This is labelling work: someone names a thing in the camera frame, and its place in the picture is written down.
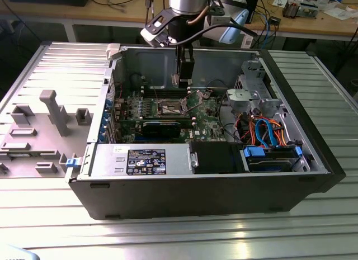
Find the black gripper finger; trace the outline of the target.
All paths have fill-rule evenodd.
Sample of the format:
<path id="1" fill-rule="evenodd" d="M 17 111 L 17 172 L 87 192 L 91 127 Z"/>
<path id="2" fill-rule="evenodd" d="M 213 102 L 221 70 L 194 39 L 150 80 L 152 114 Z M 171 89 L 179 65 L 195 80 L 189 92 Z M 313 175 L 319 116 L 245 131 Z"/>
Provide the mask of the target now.
<path id="1" fill-rule="evenodd" d="M 192 78 L 195 60 L 192 46 L 179 46 L 179 87 L 187 88 Z"/>
<path id="2" fill-rule="evenodd" d="M 182 46 L 176 46 L 176 74 L 180 75 L 181 71 L 181 59 L 182 59 Z"/>

